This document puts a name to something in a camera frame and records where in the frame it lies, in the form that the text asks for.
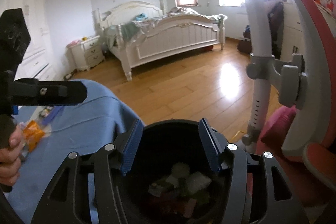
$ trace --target white pole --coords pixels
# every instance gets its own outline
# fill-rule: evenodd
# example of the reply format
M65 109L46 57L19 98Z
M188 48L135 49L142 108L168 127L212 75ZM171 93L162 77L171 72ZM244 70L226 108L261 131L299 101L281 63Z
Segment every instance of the white pole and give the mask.
M258 57L272 56L272 39L269 22L263 0L245 0L249 18L253 55ZM249 131L261 131L266 120L269 104L270 83L268 80L256 79Z

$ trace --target orange package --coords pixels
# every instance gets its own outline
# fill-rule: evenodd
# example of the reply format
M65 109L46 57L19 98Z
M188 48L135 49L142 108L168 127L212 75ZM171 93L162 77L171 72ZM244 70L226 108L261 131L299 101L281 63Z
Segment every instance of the orange package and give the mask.
M29 152L32 152L45 135L45 132L40 129L39 125L34 120L32 120L28 123L25 129L23 129L23 135L28 144Z

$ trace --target nightstand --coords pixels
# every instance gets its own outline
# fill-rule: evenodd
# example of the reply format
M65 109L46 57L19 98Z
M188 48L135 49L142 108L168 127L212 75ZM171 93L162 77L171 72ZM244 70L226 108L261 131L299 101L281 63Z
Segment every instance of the nightstand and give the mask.
M89 38L71 47L78 70L90 70L105 60L101 50L100 36Z

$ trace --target black container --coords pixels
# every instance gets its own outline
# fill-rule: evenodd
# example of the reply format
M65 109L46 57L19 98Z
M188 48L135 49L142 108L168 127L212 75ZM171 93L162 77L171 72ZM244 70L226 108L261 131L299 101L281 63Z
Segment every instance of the black container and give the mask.
M211 202L195 210L194 218L190 220L179 215L162 217L144 204L148 197L148 186L170 174L172 166L177 162L188 164L190 173L200 171L212 179L208 187ZM199 138L198 123L170 120L144 128L132 170L117 183L129 223L183 224L188 221L207 224L217 211L218 194L225 185L225 177L218 177L211 172Z

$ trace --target screw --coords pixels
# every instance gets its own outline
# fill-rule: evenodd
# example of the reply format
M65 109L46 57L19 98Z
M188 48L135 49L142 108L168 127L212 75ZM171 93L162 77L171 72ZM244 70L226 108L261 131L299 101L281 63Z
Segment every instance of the screw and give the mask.
M264 156L265 156L266 158L268 158L268 159L273 158L273 155L272 155L271 152L264 152Z
M71 153L68 155L68 158L71 159L71 160L77 158L77 153L76 153L76 152L71 152Z
M232 151L235 151L235 150L237 150L238 147L235 144L233 144L233 143L229 143L227 145L227 148L230 149L230 150L232 150Z
M114 148L115 148L114 144L109 143L109 144L105 145L105 150L106 151L111 151Z
M43 96L43 95L46 95L46 93L47 93L47 88L41 88L40 89L40 94Z

